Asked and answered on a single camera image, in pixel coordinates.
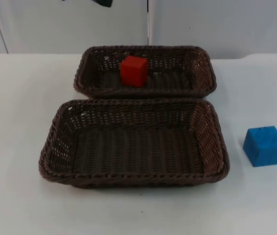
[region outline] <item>table surface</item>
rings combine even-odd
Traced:
[[[248,128],[277,127],[277,54],[212,60],[231,170],[192,188],[82,190],[42,179],[38,159],[81,55],[0,55],[0,235],[277,234],[277,165],[253,168]]]

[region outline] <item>blue cube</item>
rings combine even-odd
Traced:
[[[277,129],[274,126],[247,130],[243,149],[253,167],[277,164]]]

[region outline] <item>wicker basket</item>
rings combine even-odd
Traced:
[[[213,106],[190,98],[67,102],[39,160],[45,179],[78,188],[213,183],[229,169]]]
[[[143,88],[121,84],[120,63],[128,55],[148,58]],[[216,89],[216,78],[200,47],[92,47],[82,56],[74,88],[89,98],[204,97]]]

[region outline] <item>basket rim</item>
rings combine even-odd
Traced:
[[[49,165],[48,165],[48,159],[49,155],[51,154],[51,148],[50,146],[53,146],[54,142],[57,139],[57,130],[61,124],[60,120],[62,119],[62,115],[66,111],[66,107],[71,105],[71,104],[87,104],[91,106],[96,106],[96,105],[105,105],[107,104],[117,104],[117,103],[157,103],[161,100],[161,102],[167,102],[167,103],[172,103],[172,102],[196,102],[196,103],[203,103],[205,105],[209,105],[212,113],[213,113],[213,119],[214,119],[214,127],[215,131],[218,134],[218,139],[219,139],[219,144],[221,146],[221,155],[222,155],[222,166],[219,168],[219,171],[216,172],[210,172],[210,173],[131,173],[131,172],[124,172],[124,173],[113,173],[113,172],[101,172],[101,173],[68,173],[68,172],[63,172],[59,173],[57,171],[52,170]],[[51,128],[49,130],[49,134],[47,137],[47,140],[43,146],[43,149],[40,154],[40,159],[39,159],[39,172],[41,176],[49,181],[54,181],[58,183],[63,183],[66,184],[66,179],[91,179],[91,178],[98,178],[98,179],[103,179],[103,178],[110,178],[110,177],[125,177],[127,179],[130,178],[139,178],[139,177],[162,177],[162,176],[169,176],[169,177],[177,177],[177,178],[202,178],[202,179],[214,179],[215,181],[219,181],[223,178],[225,178],[230,170],[230,161],[229,161],[229,156],[228,152],[225,146],[225,142],[221,133],[221,127],[219,124],[218,116],[217,113],[215,112],[215,109],[213,105],[206,100],[202,99],[194,99],[194,98],[157,98],[157,99],[93,99],[93,100],[85,100],[85,99],[80,99],[80,100],[71,100],[68,101],[64,104],[62,104],[53,121]]]
[[[117,49],[148,49],[148,50],[156,50],[156,49],[196,49],[200,50],[203,55],[206,57],[207,60],[207,65],[211,74],[211,79],[212,79],[212,86],[208,87],[204,90],[193,90],[193,89],[163,89],[163,88],[135,88],[135,87],[121,87],[121,88],[98,88],[98,87],[85,87],[83,83],[81,82],[83,72],[85,70],[86,64],[89,60],[90,55],[92,54],[93,51],[97,50],[102,50],[105,48],[117,48]],[[191,93],[192,95],[208,95],[212,92],[214,92],[217,88],[217,83],[216,83],[216,75],[213,71],[213,67],[210,61],[210,57],[208,53],[202,49],[201,47],[197,46],[98,46],[98,47],[90,47],[88,48],[82,55],[79,67],[76,71],[75,77],[74,77],[74,82],[73,82],[74,88],[78,91],[85,94],[84,92],[113,92],[113,91],[120,91],[120,92],[132,92],[132,93],[139,93],[139,92],[176,92],[176,93],[181,93],[181,92],[188,92]]]

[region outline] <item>red block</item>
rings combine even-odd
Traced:
[[[120,65],[121,82],[124,85],[142,87],[147,80],[148,60],[146,58],[127,56]]]

